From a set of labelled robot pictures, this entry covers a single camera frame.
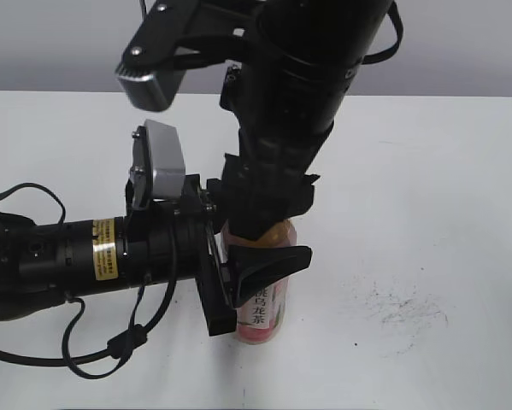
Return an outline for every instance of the black cable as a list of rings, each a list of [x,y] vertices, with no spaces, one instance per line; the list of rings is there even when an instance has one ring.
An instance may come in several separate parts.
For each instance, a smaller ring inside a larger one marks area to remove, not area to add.
[[[376,64],[378,62],[388,60],[389,58],[394,56],[397,53],[398,49],[400,48],[400,44],[402,43],[403,39],[403,23],[402,18],[400,17],[400,13],[398,12],[398,6],[396,2],[392,2],[391,7],[388,10],[388,15],[389,18],[391,19],[392,26],[396,31],[396,43],[389,49],[380,51],[379,53],[376,54],[365,56],[362,64]]]
[[[60,208],[62,209],[62,214],[60,215],[60,219],[58,220],[58,227],[57,230],[59,231],[62,228],[62,225],[64,223],[64,220],[66,220],[66,207],[64,207],[64,204],[62,201],[60,201],[60,198],[56,196],[54,192],[52,192],[50,189],[48,189],[46,186],[42,186],[40,184],[34,184],[33,182],[25,182],[23,184],[18,184],[10,188],[9,190],[6,190],[4,192],[0,192],[0,201],[3,199],[8,198],[9,196],[13,195],[16,191],[24,189],[24,188],[34,188],[36,190],[41,190],[45,194],[49,195],[52,199],[60,205]]]
[[[73,361],[78,365],[84,365],[86,363],[92,363],[97,360],[109,357],[107,349],[100,350],[93,354],[87,354],[85,356],[75,357]],[[62,358],[60,359],[47,359],[44,357],[29,357],[21,356],[18,354],[12,354],[3,352],[0,350],[0,361],[4,361],[13,365],[19,366],[35,366],[35,367],[64,367],[66,364]]]
[[[139,7],[142,9],[142,20],[147,17],[147,7],[145,6],[145,0],[139,0]]]
[[[138,298],[136,299],[136,303],[134,305],[134,309],[132,310],[132,313],[130,315],[130,320],[128,322],[128,329],[126,333],[125,342],[123,345],[121,358],[115,365],[113,369],[111,369],[109,372],[105,372],[102,374],[90,374],[85,372],[84,370],[80,369],[79,366],[74,362],[74,360],[71,357],[71,354],[69,353],[69,338],[71,337],[71,332],[74,329],[75,325],[77,325],[77,322],[79,322],[79,319],[81,319],[81,316],[85,312],[85,301],[83,301],[79,297],[75,297],[70,300],[70,302],[77,302],[81,305],[81,309],[79,312],[75,315],[75,317],[72,319],[71,322],[69,322],[68,327],[66,328],[66,331],[64,331],[64,336],[62,338],[62,355],[64,362],[66,363],[66,366],[71,370],[73,373],[75,373],[77,376],[80,376],[82,378],[87,378],[89,380],[98,380],[99,378],[106,378],[107,376],[111,376],[113,373],[115,373],[117,370],[119,370],[121,367],[123,367],[130,357],[132,356],[132,352],[136,348],[135,342],[134,342],[134,332],[135,332],[135,326],[136,326],[136,312],[138,311],[139,303],[142,301],[142,298],[144,297],[145,292],[145,284],[140,286],[138,290]]]
[[[150,321],[147,322],[147,325],[144,326],[144,329],[147,333],[155,328],[155,326],[161,321],[162,317],[167,312],[168,307],[170,306],[170,302],[172,301],[172,297],[174,296],[174,291],[176,290],[176,283],[178,282],[178,249],[176,245],[176,235],[174,234],[174,229],[172,226],[168,228],[168,235],[172,245],[172,267],[170,268],[170,278],[168,279],[167,290],[164,292],[161,305],[150,319]]]
[[[66,218],[66,209],[63,206],[62,201],[60,201],[60,199],[51,190],[49,190],[48,188],[46,188],[45,186],[42,186],[40,184],[34,184],[34,183],[18,184],[9,190],[6,190],[5,192],[1,192],[0,193],[0,201],[2,201],[3,199],[7,198],[8,196],[12,195],[13,193],[15,193],[16,191],[18,191],[22,188],[35,188],[35,189],[39,189],[39,190],[49,194],[60,205],[60,207],[62,209],[62,216],[59,219],[58,225],[59,226],[63,225],[63,222]],[[170,306],[170,302],[172,301],[172,298],[174,296],[174,291],[176,288],[176,283],[177,283],[177,278],[178,278],[178,250],[177,250],[176,241],[175,241],[174,228],[172,226],[170,226],[168,229],[168,235],[170,236],[170,243],[171,243],[171,247],[172,247],[172,266],[171,266],[171,272],[170,272],[170,279],[168,281],[168,285],[167,285],[167,289],[165,291],[164,297],[162,298],[161,305],[157,309],[155,315],[150,319],[150,321],[147,323],[147,325],[145,325],[145,326],[136,325],[136,327],[137,327],[136,330],[137,331],[139,330],[138,326],[142,327],[145,335],[155,328],[155,326],[159,323],[159,321],[162,319],[164,314],[167,312],[168,307]],[[135,313],[135,311],[138,307],[138,304],[139,304],[139,301],[137,301],[136,307],[134,308],[134,311],[132,311],[132,313]],[[79,313],[74,317],[74,320],[72,320],[72,322],[69,324],[69,327],[71,326],[69,333],[71,333],[71,330],[73,329],[73,327],[75,326],[77,321],[79,321],[80,316],[83,314],[84,311],[85,311],[84,303],[81,301],[81,309],[80,309]],[[126,334],[130,333],[130,336],[132,337],[132,331],[129,331],[129,330],[127,330]],[[128,344],[129,343],[124,344],[123,352],[127,351]],[[136,343],[134,343],[133,349],[135,349],[138,345]],[[66,362],[64,360],[64,358],[60,358],[60,359],[52,358],[51,359],[51,358],[43,358],[43,357],[30,357],[30,356],[22,356],[19,354],[12,354],[12,353],[4,352],[4,351],[0,350],[0,361],[7,362],[7,363],[10,363],[13,365],[36,366],[36,367],[70,366],[70,368],[71,368],[72,364],[84,365],[84,364],[92,363],[92,362],[95,362],[95,361],[98,361],[101,359],[105,359],[110,356],[112,356],[112,352],[110,351],[109,346],[108,346],[108,348],[106,348],[104,350],[100,350],[93,354],[86,354],[84,356],[73,357],[73,358],[71,356],[69,356],[68,362]]]

